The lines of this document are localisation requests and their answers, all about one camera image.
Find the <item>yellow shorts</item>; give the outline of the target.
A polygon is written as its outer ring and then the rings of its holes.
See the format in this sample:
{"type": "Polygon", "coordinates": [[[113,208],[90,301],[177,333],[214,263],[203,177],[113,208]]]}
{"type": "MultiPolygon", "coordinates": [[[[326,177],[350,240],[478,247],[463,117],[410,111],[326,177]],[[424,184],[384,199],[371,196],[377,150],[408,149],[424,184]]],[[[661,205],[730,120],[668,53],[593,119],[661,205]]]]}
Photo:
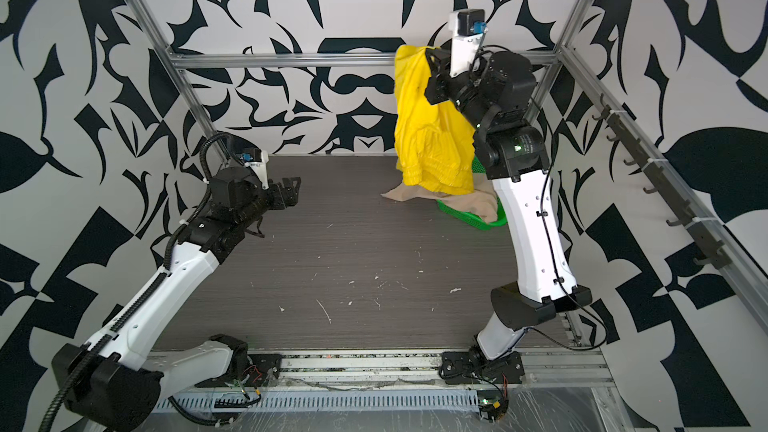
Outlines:
{"type": "Polygon", "coordinates": [[[432,105],[425,97],[431,71],[428,47],[400,46],[394,62],[397,169],[406,186],[467,195],[474,191],[474,129],[449,101],[432,105]]]}

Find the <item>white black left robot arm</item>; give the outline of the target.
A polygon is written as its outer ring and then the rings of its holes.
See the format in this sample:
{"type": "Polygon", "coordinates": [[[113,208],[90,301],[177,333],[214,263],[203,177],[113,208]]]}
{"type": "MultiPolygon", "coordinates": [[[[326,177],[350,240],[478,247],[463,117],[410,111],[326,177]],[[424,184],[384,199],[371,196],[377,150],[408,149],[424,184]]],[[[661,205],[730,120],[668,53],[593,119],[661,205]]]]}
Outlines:
{"type": "Polygon", "coordinates": [[[301,180],[268,178],[263,163],[227,167],[205,177],[194,213],[167,243],[162,265],[115,317],[84,344],[63,346],[52,360],[59,387],[39,426],[52,429],[62,408],[112,431],[132,431],[156,405],[200,383],[242,382],[248,346],[226,334],[153,359],[159,336],[193,292],[248,235],[261,237],[268,211],[297,205],[301,180]]]}

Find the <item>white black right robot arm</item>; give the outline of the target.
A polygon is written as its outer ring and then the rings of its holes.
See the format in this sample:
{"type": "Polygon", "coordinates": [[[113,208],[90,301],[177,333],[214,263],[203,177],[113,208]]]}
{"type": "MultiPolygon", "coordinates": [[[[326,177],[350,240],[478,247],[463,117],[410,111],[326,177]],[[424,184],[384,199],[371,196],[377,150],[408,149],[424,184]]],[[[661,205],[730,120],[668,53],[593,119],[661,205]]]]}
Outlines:
{"type": "Polygon", "coordinates": [[[493,314],[466,353],[445,353],[438,374],[447,383],[493,385],[524,338],[558,314],[592,302],[571,272],[550,194],[551,160],[543,136],[525,118],[536,87],[530,61],[501,50],[454,72],[452,54],[431,49],[425,97],[452,103],[474,129],[475,155],[507,217],[517,278],[491,292],[493,314]]]}

